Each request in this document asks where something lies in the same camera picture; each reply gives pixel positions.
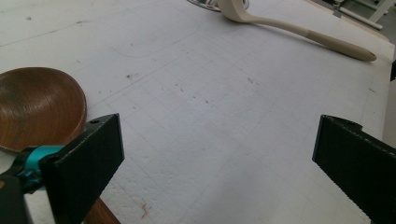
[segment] white table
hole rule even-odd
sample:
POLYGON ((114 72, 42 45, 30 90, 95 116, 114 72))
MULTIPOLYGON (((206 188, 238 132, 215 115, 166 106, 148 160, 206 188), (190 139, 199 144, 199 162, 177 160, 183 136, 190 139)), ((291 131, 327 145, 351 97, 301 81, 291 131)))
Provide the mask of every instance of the white table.
MULTIPOLYGON (((319 116, 381 138, 394 46, 304 1, 252 14, 353 42, 364 63, 185 0, 3 0, 0 72, 47 66, 120 113, 125 161, 103 200, 122 223, 369 223, 311 161, 319 116), (149 215, 141 218, 141 203, 149 215)), ((0 170, 14 155, 0 151, 0 170)), ((51 223, 43 192, 28 196, 51 223)))

